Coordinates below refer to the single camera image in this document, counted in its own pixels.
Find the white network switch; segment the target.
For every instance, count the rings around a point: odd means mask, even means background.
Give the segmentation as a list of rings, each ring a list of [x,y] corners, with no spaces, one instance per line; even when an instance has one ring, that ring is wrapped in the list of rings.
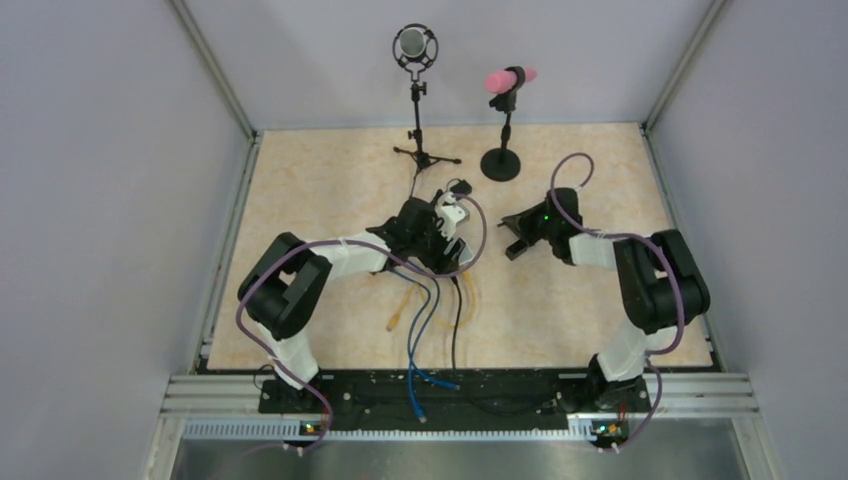
[[[461,247],[457,256],[458,265],[463,267],[472,262],[475,257],[474,250],[468,246],[464,239],[458,239],[457,244]]]

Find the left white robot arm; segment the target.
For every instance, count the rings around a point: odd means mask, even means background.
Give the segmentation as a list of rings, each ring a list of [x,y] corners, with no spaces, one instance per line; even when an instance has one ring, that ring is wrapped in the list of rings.
[[[458,233],[482,210],[470,193],[455,186],[431,200],[410,197],[397,215],[354,235],[306,242],[285,232],[272,241],[238,289],[236,324],[246,328],[243,315],[258,324],[249,337],[285,382],[282,398],[292,410],[308,413],[320,401],[312,380],[319,368],[305,328],[327,283],[397,267],[433,279],[464,273],[482,254]]]

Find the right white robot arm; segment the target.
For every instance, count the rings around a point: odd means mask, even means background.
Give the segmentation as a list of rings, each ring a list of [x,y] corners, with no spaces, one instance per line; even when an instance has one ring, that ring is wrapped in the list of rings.
[[[503,217],[500,224],[516,237],[505,251],[511,260],[545,241],[567,265],[605,268],[617,275],[626,319],[591,358],[585,379],[566,394],[571,411],[614,411],[635,392],[651,357],[673,351],[686,326],[709,309],[709,289],[676,229],[648,237],[589,229],[571,188],[551,190],[542,202]]]

